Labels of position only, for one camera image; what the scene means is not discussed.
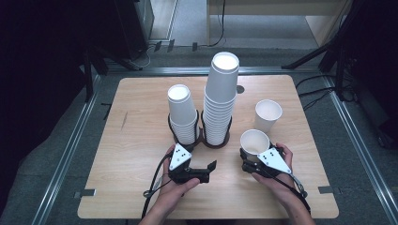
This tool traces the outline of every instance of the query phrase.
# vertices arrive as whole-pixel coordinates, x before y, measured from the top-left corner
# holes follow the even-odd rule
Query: white triangular marker
[[[176,143],[176,147],[173,153],[172,161],[170,162],[169,169],[172,171],[182,163],[186,162],[192,157],[191,153],[188,152],[181,144]]]
[[[257,157],[266,164],[266,166],[278,170],[283,173],[292,173],[290,168],[284,162],[281,155],[279,155],[278,150],[275,148],[270,148],[267,151],[257,155]]]

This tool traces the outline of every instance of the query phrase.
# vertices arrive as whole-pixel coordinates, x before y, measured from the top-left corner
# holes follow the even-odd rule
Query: wooden table
[[[153,174],[174,143],[167,124],[167,90],[183,83],[191,90],[197,110],[203,110],[207,77],[127,78],[120,82],[108,121],[85,186],[95,196],[83,196],[80,218],[140,218]],[[240,135],[253,128],[254,106],[264,98],[279,102],[283,115],[268,133],[272,142],[285,143],[294,153],[293,170],[309,196],[314,218],[336,218],[339,210],[331,193],[313,135],[296,88],[287,75],[239,76],[245,88],[237,96],[230,140],[221,149],[199,143],[191,167],[202,169],[217,159],[210,182],[185,194],[169,218],[287,218],[264,186],[241,170]]]

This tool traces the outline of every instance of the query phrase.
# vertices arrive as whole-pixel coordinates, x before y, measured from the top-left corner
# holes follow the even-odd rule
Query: cup stack
[[[212,145],[224,142],[237,97],[238,58],[229,52],[214,55],[205,87],[203,122]]]
[[[196,123],[198,113],[193,104],[190,89],[184,84],[176,84],[170,87],[168,98],[170,125],[176,138],[181,144],[194,143],[199,137],[200,130]]]

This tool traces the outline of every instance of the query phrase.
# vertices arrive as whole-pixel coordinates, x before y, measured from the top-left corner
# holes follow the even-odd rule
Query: human hand
[[[175,145],[173,144],[166,152],[166,155],[174,151]],[[161,191],[158,199],[155,201],[152,208],[140,222],[140,224],[162,224],[163,221],[172,213],[181,199],[190,189],[199,185],[198,178],[193,178],[185,184],[179,185],[170,179],[167,175],[169,172],[170,158],[163,162],[163,175],[161,180]]]
[[[276,146],[283,149],[284,162],[287,164],[287,166],[293,172],[293,169],[292,169],[293,153],[292,153],[292,151],[290,151],[290,149],[282,143],[277,142]],[[268,187],[280,201],[284,200],[284,197],[286,197],[286,194],[291,193],[291,191],[287,187],[283,186],[282,184],[280,184],[279,182],[277,182],[276,180],[274,180],[272,178],[266,178],[258,173],[255,173],[255,172],[252,173],[252,177],[254,177],[254,179],[257,180],[259,183]],[[281,181],[283,181],[284,183],[286,183],[288,186],[290,186],[292,188],[295,187],[294,182],[289,174],[280,173],[276,176],[276,178],[280,179]]]
[[[290,151],[290,149],[282,143],[276,143],[276,146],[283,149],[284,162],[293,172],[292,151]],[[311,218],[311,215],[308,213],[307,208],[289,188],[285,187],[275,179],[266,178],[255,172],[252,173],[252,177],[272,191],[281,205],[286,209],[287,214],[292,219],[293,224],[315,224],[314,220]],[[295,188],[294,181],[289,174],[280,173],[276,176],[276,178],[286,183],[291,188]]]

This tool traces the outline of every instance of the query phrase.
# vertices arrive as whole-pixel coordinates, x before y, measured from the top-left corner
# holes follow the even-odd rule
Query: wire cup holder
[[[171,130],[172,133],[173,133],[173,137],[174,137],[175,142],[176,142],[176,143],[180,143],[180,144],[181,144],[183,147],[185,147],[185,148],[194,147],[194,146],[198,145],[199,143],[203,143],[206,147],[212,148],[212,149],[219,149],[219,148],[222,148],[222,147],[226,146],[226,145],[228,144],[228,142],[229,142],[229,137],[230,137],[229,129],[230,129],[231,124],[232,124],[232,116],[231,116],[231,119],[230,119],[230,121],[229,121],[228,128],[227,128],[227,130],[226,130],[226,132],[225,132],[225,137],[224,137],[223,142],[222,142],[221,144],[219,144],[219,145],[213,145],[213,144],[211,144],[211,143],[209,143],[209,142],[207,141],[206,125],[205,125],[205,122],[204,122],[204,120],[203,120],[203,111],[201,112],[201,116],[200,116],[200,118],[201,118],[201,120],[202,120],[202,126],[203,126],[203,128],[200,128],[200,127],[199,127],[199,136],[197,135],[197,130],[196,130],[196,128],[197,128],[197,125],[198,125],[198,122],[199,122],[199,112],[198,112],[197,110],[196,110],[196,114],[197,114],[197,117],[196,117],[196,122],[195,122],[195,124],[194,124],[194,126],[193,126],[193,129],[194,129],[193,132],[194,132],[194,137],[197,137],[197,138],[196,138],[195,142],[193,142],[193,143],[182,144],[182,143],[178,140],[178,137],[176,136],[175,132],[173,131],[173,128],[172,128],[172,125],[171,125],[171,122],[170,122],[170,113],[169,113],[169,115],[168,115],[168,117],[167,117],[167,122],[168,122],[168,124],[169,124],[170,130]]]

